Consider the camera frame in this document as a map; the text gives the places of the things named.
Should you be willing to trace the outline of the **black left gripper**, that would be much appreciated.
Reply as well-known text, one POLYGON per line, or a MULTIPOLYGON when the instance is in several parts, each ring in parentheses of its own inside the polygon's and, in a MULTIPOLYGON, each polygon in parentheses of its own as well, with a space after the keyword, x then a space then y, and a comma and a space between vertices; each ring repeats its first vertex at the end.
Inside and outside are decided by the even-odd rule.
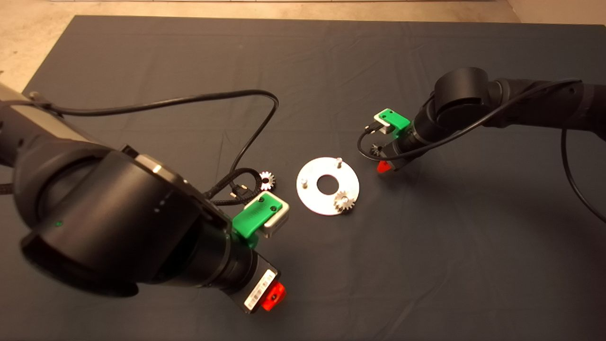
POLYGON ((258 309, 271 311, 285 297, 286 288, 280 283, 281 272, 262 255, 251 250, 251 258, 245 262, 245 275, 227 295, 244 313, 253 314, 258 309))

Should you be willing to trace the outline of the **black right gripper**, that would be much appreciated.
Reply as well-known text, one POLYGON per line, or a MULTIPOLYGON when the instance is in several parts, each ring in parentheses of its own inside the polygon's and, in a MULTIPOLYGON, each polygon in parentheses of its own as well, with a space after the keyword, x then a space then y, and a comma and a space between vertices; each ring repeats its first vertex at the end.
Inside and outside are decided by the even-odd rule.
MULTIPOLYGON (((419 148, 419 140, 416 133, 407 133, 400 138, 392 140, 383 147, 383 157, 396 157, 403 153, 409 153, 419 148)), ((376 166, 377 173, 386 173, 390 171, 399 171, 407 164, 418 158, 418 154, 409 155, 392 161, 380 161, 376 166)))

